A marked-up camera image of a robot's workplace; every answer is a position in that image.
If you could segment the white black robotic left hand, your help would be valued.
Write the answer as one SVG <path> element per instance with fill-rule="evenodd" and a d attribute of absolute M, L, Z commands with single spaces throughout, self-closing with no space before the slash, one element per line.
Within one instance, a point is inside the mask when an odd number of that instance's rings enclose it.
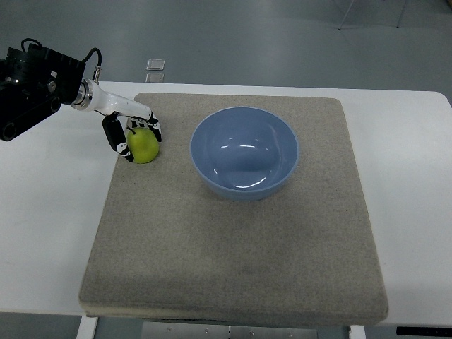
<path fill-rule="evenodd" d="M 129 162 L 134 161 L 126 142 L 128 128 L 150 129 L 158 143 L 162 141 L 160 122 L 148 106 L 105 92 L 95 81 L 81 81 L 77 97 L 71 106 L 79 111 L 100 113 L 110 147 Z"/>

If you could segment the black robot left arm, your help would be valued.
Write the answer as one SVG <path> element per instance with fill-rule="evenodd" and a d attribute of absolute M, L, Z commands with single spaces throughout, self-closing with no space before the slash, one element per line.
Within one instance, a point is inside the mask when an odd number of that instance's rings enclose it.
<path fill-rule="evenodd" d="M 62 105 L 82 103 L 88 97 L 85 65 L 93 54 L 97 55 L 96 81 L 102 65 L 96 47 L 82 60 L 44 47 L 33 38 L 22 40 L 21 49 L 9 48 L 1 60 L 1 140 L 13 140 Z"/>

